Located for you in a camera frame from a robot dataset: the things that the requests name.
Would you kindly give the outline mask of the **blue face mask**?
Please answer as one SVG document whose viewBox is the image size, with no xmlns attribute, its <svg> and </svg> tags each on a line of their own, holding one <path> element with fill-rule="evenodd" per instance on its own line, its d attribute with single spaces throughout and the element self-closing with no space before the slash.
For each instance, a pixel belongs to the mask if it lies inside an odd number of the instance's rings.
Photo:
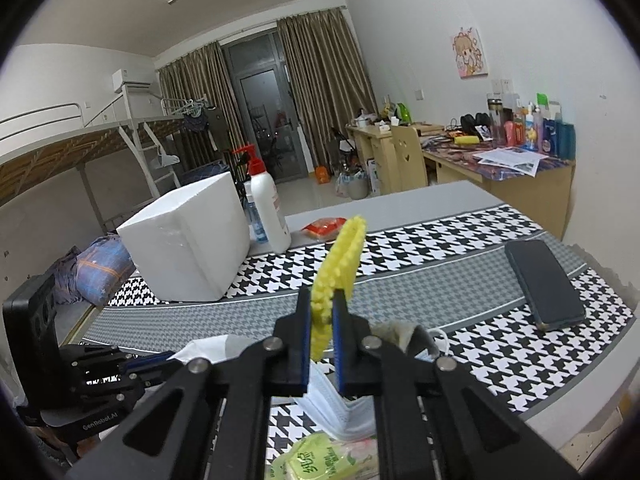
<svg viewBox="0 0 640 480">
<path fill-rule="evenodd" d="M 434 338 L 440 356 L 448 356 L 450 341 L 446 333 L 440 328 L 427 331 Z M 317 362 L 310 362 L 307 392 L 295 402 L 334 440 L 352 442 L 370 438 L 376 433 L 372 396 L 347 400 L 338 393 L 334 381 Z"/>
</svg>

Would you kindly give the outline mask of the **white foam box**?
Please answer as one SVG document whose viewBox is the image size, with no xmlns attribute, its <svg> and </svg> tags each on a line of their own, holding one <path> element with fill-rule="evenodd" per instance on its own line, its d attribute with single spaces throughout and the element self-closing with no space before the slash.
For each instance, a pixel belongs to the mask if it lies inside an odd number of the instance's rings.
<svg viewBox="0 0 640 480">
<path fill-rule="evenodd" d="M 176 188 L 117 228 L 152 293 L 165 301 L 217 301 L 250 250 L 231 174 Z"/>
</svg>

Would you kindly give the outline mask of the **yellow silicone scrubber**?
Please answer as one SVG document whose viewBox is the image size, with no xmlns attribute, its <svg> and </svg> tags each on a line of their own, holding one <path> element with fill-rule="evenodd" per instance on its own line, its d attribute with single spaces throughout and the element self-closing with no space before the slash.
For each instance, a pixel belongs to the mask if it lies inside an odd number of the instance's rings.
<svg viewBox="0 0 640 480">
<path fill-rule="evenodd" d="M 310 358 L 322 359 L 332 337 L 332 301 L 337 290 L 349 299 L 360 265 L 367 221 L 361 216 L 348 219 L 338 234 L 311 286 Z"/>
</svg>

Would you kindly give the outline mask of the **blue plaid quilt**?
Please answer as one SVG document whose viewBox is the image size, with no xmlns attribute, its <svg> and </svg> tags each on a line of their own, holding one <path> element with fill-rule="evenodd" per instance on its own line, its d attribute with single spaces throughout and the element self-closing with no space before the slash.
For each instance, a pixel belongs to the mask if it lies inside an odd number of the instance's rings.
<svg viewBox="0 0 640 480">
<path fill-rule="evenodd" d="M 96 238 L 85 250 L 70 248 L 50 265 L 48 273 L 54 276 L 56 304 L 85 300 L 103 308 L 134 270 L 136 266 L 120 236 L 108 233 Z"/>
</svg>

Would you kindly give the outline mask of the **houndstooth table runner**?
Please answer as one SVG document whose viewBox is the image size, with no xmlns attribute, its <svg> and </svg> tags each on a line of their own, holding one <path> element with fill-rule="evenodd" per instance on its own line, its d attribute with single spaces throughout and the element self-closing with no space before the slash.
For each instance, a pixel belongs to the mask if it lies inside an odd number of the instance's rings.
<svg viewBox="0 0 640 480">
<path fill-rule="evenodd" d="M 512 240 L 549 247 L 585 306 L 582 324 L 536 330 L 504 253 Z M 135 276 L 85 341 L 151 353 L 216 335 L 264 338 L 294 308 L 328 250 L 319 243 L 251 256 L 216 304 L 160 300 Z M 554 446 L 614 404 L 638 370 L 634 311 L 570 248 L 506 205 L 370 233 L 349 307 L 371 323 L 443 330 L 454 357 Z"/>
</svg>

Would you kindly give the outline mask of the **black smartphone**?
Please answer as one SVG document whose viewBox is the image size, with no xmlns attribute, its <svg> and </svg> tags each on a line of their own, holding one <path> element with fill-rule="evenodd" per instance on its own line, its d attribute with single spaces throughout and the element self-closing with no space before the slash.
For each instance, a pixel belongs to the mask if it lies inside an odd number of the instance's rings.
<svg viewBox="0 0 640 480">
<path fill-rule="evenodd" d="M 504 251 L 538 330 L 562 330 L 585 321 L 578 291 L 545 242 L 512 240 Z"/>
</svg>

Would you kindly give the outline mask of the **clear blue spray bottle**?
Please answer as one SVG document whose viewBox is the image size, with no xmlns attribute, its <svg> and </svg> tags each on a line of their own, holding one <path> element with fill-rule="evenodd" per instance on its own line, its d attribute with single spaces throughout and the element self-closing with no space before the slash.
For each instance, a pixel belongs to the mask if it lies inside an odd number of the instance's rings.
<svg viewBox="0 0 640 480">
<path fill-rule="evenodd" d="M 262 220 L 259 218 L 258 210 L 254 201 L 254 197 L 252 191 L 250 190 L 250 181 L 244 182 L 244 191 L 245 191 L 245 211 L 247 214 L 248 223 L 250 224 L 250 229 L 252 230 L 255 240 L 258 243 L 267 243 L 268 237 L 262 226 Z"/>
</svg>

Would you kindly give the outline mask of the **white pump lotion bottle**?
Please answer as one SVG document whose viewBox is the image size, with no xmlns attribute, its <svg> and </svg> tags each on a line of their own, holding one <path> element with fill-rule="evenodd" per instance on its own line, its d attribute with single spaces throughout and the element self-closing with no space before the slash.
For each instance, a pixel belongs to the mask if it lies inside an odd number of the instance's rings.
<svg viewBox="0 0 640 480">
<path fill-rule="evenodd" d="M 267 171 L 265 163 L 256 154 L 254 144 L 241 146 L 234 154 L 247 154 L 247 171 L 250 175 L 250 190 L 258 210 L 259 218 L 268 237 L 268 244 L 276 254 L 283 254 L 292 243 L 292 237 L 280 207 L 276 184 Z"/>
</svg>

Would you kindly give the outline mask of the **red snack packet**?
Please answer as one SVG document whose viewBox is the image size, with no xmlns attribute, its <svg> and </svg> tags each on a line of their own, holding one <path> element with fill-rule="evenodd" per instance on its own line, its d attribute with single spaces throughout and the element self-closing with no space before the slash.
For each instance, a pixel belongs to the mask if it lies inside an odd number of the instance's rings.
<svg viewBox="0 0 640 480">
<path fill-rule="evenodd" d="M 341 217 L 320 218 L 304 226 L 302 233 L 313 240 L 334 240 L 345 223 Z"/>
</svg>

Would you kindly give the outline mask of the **far wooden desk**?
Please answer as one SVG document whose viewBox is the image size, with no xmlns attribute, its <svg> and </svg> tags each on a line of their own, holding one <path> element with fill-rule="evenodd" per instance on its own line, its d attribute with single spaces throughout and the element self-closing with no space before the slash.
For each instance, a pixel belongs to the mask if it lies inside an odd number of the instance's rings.
<svg viewBox="0 0 640 480">
<path fill-rule="evenodd" d="M 445 130 L 444 126 L 424 124 L 424 122 L 411 124 L 409 127 L 415 128 L 419 133 L 421 145 L 424 139 L 437 136 Z M 348 126 L 347 130 L 356 142 L 358 158 L 363 163 L 364 170 L 367 171 L 372 193 L 380 196 L 404 192 L 400 184 L 392 132 L 382 131 L 375 125 Z"/>
</svg>

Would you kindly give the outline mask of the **left brown curtain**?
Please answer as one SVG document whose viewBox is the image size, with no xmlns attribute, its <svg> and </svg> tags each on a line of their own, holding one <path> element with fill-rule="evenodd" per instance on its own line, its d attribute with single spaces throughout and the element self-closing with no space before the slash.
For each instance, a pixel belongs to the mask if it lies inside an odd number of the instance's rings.
<svg viewBox="0 0 640 480">
<path fill-rule="evenodd" d="M 234 150 L 246 143 L 238 100 L 220 44 L 213 42 L 178 58 L 158 71 L 163 97 L 178 102 L 202 102 L 200 118 L 183 119 L 176 148 L 184 170 L 222 160 L 235 163 Z"/>
</svg>

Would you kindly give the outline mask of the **white air conditioner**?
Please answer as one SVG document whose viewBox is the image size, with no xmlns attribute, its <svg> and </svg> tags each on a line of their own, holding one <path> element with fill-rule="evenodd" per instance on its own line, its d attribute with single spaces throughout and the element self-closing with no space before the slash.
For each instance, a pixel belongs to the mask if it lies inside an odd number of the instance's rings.
<svg viewBox="0 0 640 480">
<path fill-rule="evenodd" d="M 121 68 L 112 73 L 113 91 L 116 94 L 128 91 L 150 92 L 153 93 L 158 89 L 156 79 L 149 74 L 139 74 L 131 70 Z"/>
</svg>

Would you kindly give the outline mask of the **glass balcony door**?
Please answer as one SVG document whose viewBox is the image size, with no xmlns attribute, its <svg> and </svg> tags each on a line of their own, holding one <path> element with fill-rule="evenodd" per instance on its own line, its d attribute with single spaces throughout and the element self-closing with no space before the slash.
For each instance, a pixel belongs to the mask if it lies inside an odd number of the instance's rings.
<svg viewBox="0 0 640 480">
<path fill-rule="evenodd" d="M 266 30 L 222 50 L 247 139 L 276 182 L 302 178 L 307 167 L 278 32 Z"/>
</svg>

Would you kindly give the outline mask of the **right brown curtain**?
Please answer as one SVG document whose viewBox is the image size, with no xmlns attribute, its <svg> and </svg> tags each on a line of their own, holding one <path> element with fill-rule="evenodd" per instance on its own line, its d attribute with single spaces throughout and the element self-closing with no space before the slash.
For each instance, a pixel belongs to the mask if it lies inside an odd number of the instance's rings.
<svg viewBox="0 0 640 480">
<path fill-rule="evenodd" d="M 333 130 L 376 110 L 357 41 L 340 8 L 280 18 L 277 31 L 311 158 L 332 169 Z"/>
</svg>

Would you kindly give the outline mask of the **anime girl poster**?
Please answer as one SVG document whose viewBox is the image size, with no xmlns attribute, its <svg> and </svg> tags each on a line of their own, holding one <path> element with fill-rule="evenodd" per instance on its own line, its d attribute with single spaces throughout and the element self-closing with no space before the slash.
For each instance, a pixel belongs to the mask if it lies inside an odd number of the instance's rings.
<svg viewBox="0 0 640 480">
<path fill-rule="evenodd" d="M 486 76 L 488 65 L 480 41 L 480 34 L 475 27 L 464 28 L 450 38 L 454 52 L 458 75 L 461 79 Z"/>
</svg>

